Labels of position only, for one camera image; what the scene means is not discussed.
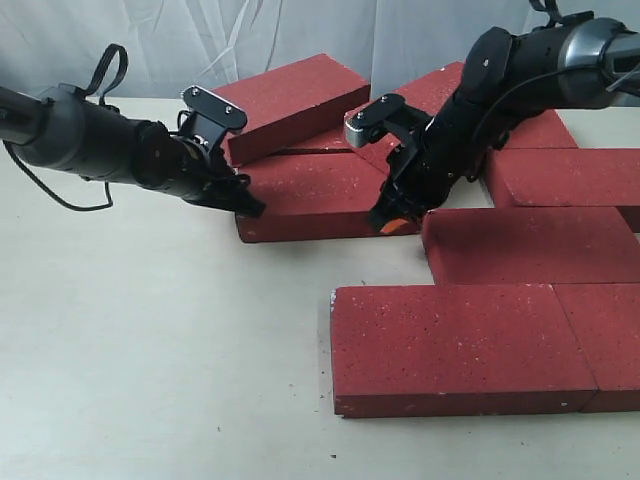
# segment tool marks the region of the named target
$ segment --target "white table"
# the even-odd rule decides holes
[[[562,116],[582,146],[640,147],[640,109]],[[244,245],[230,214],[125,186],[73,213],[1,156],[0,478],[640,478],[640,414],[332,414],[330,292],[432,283],[419,237]],[[461,182],[448,206],[489,203]]]

